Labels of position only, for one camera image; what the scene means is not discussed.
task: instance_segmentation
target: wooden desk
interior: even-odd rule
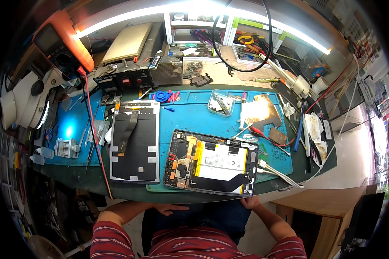
[[[322,216],[317,240],[309,259],[332,259],[341,248],[341,237],[350,225],[353,208],[366,187],[329,190],[306,190],[274,200],[276,213],[291,225],[294,210]]]
[[[236,62],[235,54],[233,53],[232,47],[221,46],[221,54],[224,59],[228,59],[228,63],[235,66],[239,69],[252,69],[253,67],[247,67],[245,64],[240,64]],[[220,62],[221,60],[217,57],[214,61],[204,60],[203,61],[203,70],[202,75],[208,73],[209,76],[213,79],[211,85],[245,85],[245,86],[255,86],[271,89],[270,83],[259,83],[259,82],[250,82],[249,80],[256,78],[275,78],[280,77],[278,72],[272,68],[261,68],[257,71],[250,73],[242,73],[238,71],[233,71],[234,76],[231,77],[228,75],[228,67]],[[290,71],[286,71],[291,78],[296,78]],[[190,84],[189,79],[184,79],[183,84]]]

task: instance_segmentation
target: blue silicone repair mat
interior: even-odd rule
[[[242,96],[244,91],[237,90],[225,90],[230,95]],[[228,118],[221,117],[217,114],[211,113],[207,104],[209,102],[212,90],[192,90],[192,91],[180,91],[180,101],[176,101],[174,104],[161,104],[161,106],[174,108],[175,111],[171,112],[166,109],[160,109],[160,184],[147,185],[148,191],[157,192],[174,192],[184,191],[166,187],[162,184],[164,169],[166,168],[167,153],[169,151],[169,145],[173,130],[180,129],[196,133],[204,133],[219,137],[231,138],[239,132],[239,122],[237,120],[241,114],[241,102],[235,102],[233,114]],[[277,95],[269,92],[252,92],[246,91],[246,98],[248,102],[253,101],[255,95],[269,94],[270,100],[278,109],[278,113],[282,119],[282,126],[277,129],[287,134],[284,117],[280,110],[280,104],[278,102]],[[263,130],[266,136],[269,135],[273,124],[265,125]],[[282,150],[269,141],[259,138],[259,149],[268,153],[269,156],[259,153],[259,158],[268,162],[273,168],[287,175],[292,173],[292,161],[291,157],[287,156]],[[290,148],[286,147],[285,150],[290,152]],[[257,182],[263,182],[271,179],[275,179],[277,176],[272,174],[258,174]]]
[[[70,106],[72,106],[79,98],[83,95],[77,95],[72,98],[72,103]],[[99,102],[101,101],[102,97],[102,91],[97,91],[90,97],[91,101],[91,108],[92,108],[92,115],[95,114],[95,109],[97,108]],[[57,108],[57,123],[53,127],[53,137],[49,140],[48,147],[54,150],[54,146],[56,143],[57,138],[63,138],[64,140],[67,140],[69,138],[75,139],[78,144],[81,140],[82,132],[84,131],[85,125],[88,121],[88,113],[85,108],[85,101],[81,102],[84,98],[82,97],[79,102],[73,106],[72,110],[64,111],[61,108],[61,103],[59,104]],[[94,119],[97,120],[103,120],[104,119],[104,111],[105,106],[98,107],[97,115],[94,117]],[[85,147],[85,139],[87,137],[89,130],[89,124],[87,127],[87,131],[85,132],[85,137],[82,142],[82,147],[79,152],[78,158],[62,158],[58,156],[54,156],[53,159],[46,158],[47,164],[57,164],[57,165],[72,165],[72,166],[86,166],[87,159],[88,159],[88,153],[89,149],[92,147],[91,142],[88,142],[87,146]],[[97,158],[97,152],[95,151],[95,148],[93,150],[93,155],[91,159],[90,166],[99,166],[98,158]]]

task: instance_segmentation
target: white bottle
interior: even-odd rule
[[[55,155],[55,152],[52,149],[46,147],[38,148],[36,151],[44,158],[52,159]]]
[[[41,155],[33,154],[30,156],[30,159],[33,161],[35,164],[45,164],[45,157],[42,157]]]

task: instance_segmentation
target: hand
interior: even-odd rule
[[[174,204],[154,204],[153,206],[158,210],[161,214],[165,216],[170,216],[173,214],[171,210],[189,210],[189,207],[186,206],[179,206],[179,205],[174,205]]]
[[[247,208],[248,210],[253,210],[253,209],[256,208],[257,206],[261,205],[258,196],[252,196],[252,197],[248,197],[248,198],[242,198],[242,199],[241,199],[241,203],[242,203],[242,205],[244,205],[244,207]]]

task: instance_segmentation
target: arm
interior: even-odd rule
[[[264,222],[272,237],[278,242],[286,237],[296,237],[294,230],[285,220],[275,213],[272,213],[259,202],[258,196],[241,199],[245,208],[251,209]]]
[[[178,206],[174,204],[154,204],[142,201],[123,201],[118,204],[109,206],[102,211],[98,217],[99,221],[111,221],[122,226],[129,222],[136,215],[150,208],[156,208],[161,214],[169,216],[173,214],[171,210],[188,210],[189,207]]]

